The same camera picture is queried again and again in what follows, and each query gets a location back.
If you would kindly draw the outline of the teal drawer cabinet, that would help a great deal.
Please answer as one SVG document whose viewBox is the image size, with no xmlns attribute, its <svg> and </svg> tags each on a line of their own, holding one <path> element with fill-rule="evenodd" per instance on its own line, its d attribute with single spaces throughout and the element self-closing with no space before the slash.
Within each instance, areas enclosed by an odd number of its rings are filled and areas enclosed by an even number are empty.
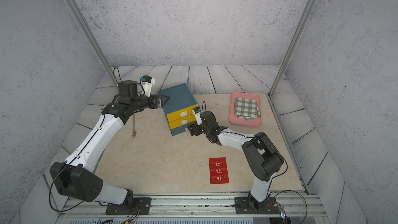
<svg viewBox="0 0 398 224">
<path fill-rule="evenodd" d="M 182 108 L 186 108 L 195 104 L 198 104 L 195 97 L 191 93 L 187 84 L 180 84 L 174 87 L 170 87 L 167 89 L 163 89 L 159 91 L 160 94 L 167 95 L 170 97 L 170 100 L 166 103 L 165 107 L 171 107 L 173 110 L 178 110 Z M 182 132 L 187 131 L 188 126 L 196 123 L 192 122 L 176 129 L 170 129 L 172 136 L 176 136 L 181 134 Z"/>
</svg>

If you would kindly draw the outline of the yellow top drawer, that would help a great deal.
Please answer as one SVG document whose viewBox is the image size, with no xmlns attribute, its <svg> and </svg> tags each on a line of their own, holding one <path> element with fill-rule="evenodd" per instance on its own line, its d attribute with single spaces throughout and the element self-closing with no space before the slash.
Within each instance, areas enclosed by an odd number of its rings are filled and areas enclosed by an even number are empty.
<svg viewBox="0 0 398 224">
<path fill-rule="evenodd" d="M 163 110 L 168 119 L 168 122 L 172 122 L 184 118 L 186 116 L 192 115 L 192 111 L 196 107 L 198 107 L 197 104 L 178 110 L 173 110 L 171 107 L 165 107 Z"/>
</svg>

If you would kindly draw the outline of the yellow drawer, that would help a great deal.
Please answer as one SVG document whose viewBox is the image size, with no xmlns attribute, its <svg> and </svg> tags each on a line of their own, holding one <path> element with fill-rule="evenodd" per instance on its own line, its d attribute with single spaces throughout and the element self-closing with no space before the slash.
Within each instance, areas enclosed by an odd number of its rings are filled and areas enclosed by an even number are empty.
<svg viewBox="0 0 398 224">
<path fill-rule="evenodd" d="M 169 128 L 171 130 L 172 129 L 176 129 L 178 127 L 181 127 L 183 125 L 186 125 L 186 124 L 189 124 L 189 123 L 192 123 L 192 122 L 196 122 L 195 115 L 193 115 L 193 114 L 187 115 L 185 117 L 182 117 L 182 118 L 174 120 L 174 121 L 171 121 L 169 123 Z"/>
<path fill-rule="evenodd" d="M 165 107 L 163 110 L 168 119 L 168 122 L 172 122 L 184 118 L 186 116 L 192 115 L 192 111 L 196 107 L 198 107 L 197 104 L 178 110 L 173 110 L 171 107 Z"/>
</svg>

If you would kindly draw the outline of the yellow bottom drawer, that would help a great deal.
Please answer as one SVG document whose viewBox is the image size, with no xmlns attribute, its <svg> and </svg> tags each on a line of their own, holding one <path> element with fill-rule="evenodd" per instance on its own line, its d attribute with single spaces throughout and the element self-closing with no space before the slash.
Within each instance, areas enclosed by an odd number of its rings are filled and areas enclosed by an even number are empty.
<svg viewBox="0 0 398 224">
<path fill-rule="evenodd" d="M 169 128 L 171 130 L 172 129 L 176 129 L 178 127 L 181 127 L 183 125 L 186 125 L 186 124 L 189 124 L 189 123 L 192 123 L 192 122 L 196 122 L 195 115 L 193 115 L 193 114 L 187 115 L 185 117 L 182 117 L 182 118 L 174 120 L 174 121 L 171 121 L 169 123 Z"/>
</svg>

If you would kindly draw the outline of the red postcard english text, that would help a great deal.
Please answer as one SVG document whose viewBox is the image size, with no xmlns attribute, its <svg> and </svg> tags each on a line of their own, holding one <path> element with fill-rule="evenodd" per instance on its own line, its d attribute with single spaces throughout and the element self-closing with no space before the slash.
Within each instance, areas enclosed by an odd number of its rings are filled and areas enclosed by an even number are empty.
<svg viewBox="0 0 398 224">
<path fill-rule="evenodd" d="M 227 159 L 225 157 L 209 158 L 209 176 L 211 185 L 229 183 Z"/>
</svg>

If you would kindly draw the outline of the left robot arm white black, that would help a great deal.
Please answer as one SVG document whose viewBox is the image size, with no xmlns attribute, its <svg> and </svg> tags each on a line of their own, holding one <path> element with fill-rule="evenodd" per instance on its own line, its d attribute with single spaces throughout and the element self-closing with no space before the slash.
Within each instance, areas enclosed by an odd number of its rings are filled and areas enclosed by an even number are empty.
<svg viewBox="0 0 398 224">
<path fill-rule="evenodd" d="M 170 100 L 163 94 L 152 94 L 154 79 L 144 76 L 139 82 L 126 80 L 118 84 L 118 94 L 102 110 L 92 131 L 65 159 L 50 168 L 51 189 L 66 197 L 83 202 L 104 202 L 116 206 L 132 207 L 133 192 L 105 183 L 94 171 L 113 136 L 130 117 L 145 109 L 163 108 Z"/>
</svg>

